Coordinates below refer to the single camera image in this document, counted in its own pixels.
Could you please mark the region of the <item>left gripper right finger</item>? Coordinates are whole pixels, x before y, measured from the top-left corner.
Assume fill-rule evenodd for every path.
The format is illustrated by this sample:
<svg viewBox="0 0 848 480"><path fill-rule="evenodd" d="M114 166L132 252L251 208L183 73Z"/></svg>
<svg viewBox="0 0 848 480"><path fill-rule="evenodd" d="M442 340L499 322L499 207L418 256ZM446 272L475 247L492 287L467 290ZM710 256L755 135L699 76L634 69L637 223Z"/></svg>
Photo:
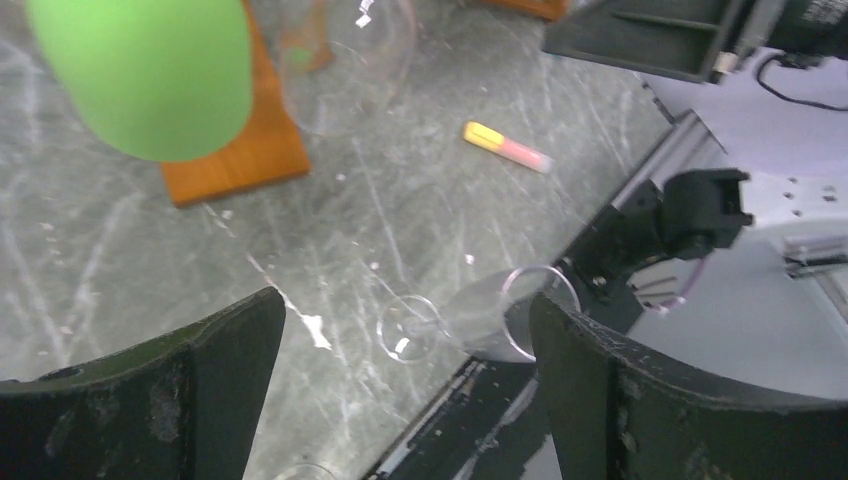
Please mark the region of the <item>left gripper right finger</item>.
<svg viewBox="0 0 848 480"><path fill-rule="evenodd" d="M843 479L845 401L678 361L540 293L529 308L565 479Z"/></svg>

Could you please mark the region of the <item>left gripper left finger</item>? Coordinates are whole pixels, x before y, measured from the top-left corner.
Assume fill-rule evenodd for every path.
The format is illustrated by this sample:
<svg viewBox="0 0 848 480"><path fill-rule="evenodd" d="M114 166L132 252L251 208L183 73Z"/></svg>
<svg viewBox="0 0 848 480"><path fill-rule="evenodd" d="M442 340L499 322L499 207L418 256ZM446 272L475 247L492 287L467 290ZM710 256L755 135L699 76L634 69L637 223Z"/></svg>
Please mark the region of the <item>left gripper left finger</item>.
<svg viewBox="0 0 848 480"><path fill-rule="evenodd" d="M285 325L264 288L167 334L1 384L5 479L240 479Z"/></svg>

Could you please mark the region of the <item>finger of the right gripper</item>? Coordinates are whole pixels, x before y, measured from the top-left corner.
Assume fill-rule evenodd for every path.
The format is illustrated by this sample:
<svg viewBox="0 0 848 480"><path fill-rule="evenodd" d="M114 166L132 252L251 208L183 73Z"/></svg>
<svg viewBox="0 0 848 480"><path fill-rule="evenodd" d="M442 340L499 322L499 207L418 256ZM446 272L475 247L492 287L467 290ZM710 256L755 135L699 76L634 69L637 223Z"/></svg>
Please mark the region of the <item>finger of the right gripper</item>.
<svg viewBox="0 0 848 480"><path fill-rule="evenodd" d="M592 1L550 25L542 51L706 83L748 11L747 1Z"/></svg>

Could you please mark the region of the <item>green plastic wine glass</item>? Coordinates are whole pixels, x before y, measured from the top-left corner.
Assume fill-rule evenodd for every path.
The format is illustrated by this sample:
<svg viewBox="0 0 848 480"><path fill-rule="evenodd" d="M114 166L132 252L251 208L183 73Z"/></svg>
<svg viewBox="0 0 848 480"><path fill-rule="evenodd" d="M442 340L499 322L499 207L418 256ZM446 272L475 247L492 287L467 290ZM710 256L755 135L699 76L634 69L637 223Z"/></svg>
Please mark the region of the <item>green plastic wine glass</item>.
<svg viewBox="0 0 848 480"><path fill-rule="evenodd" d="M154 162L211 154L252 111L239 1L27 1L29 27L85 125Z"/></svg>

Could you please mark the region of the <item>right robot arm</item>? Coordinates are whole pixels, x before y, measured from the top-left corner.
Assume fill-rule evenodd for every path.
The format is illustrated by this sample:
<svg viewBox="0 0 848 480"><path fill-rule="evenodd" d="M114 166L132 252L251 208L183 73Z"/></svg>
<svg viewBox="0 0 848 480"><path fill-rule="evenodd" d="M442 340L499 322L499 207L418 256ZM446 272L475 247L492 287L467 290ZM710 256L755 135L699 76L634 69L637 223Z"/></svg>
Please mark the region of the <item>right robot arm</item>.
<svg viewBox="0 0 848 480"><path fill-rule="evenodd" d="M717 83L758 49L768 62L809 69L847 56L843 1L598 1L551 25L548 54ZM695 169L662 184L632 181L560 261L583 299L607 302L637 271L673 259L703 265L754 218L742 208L748 174Z"/></svg>

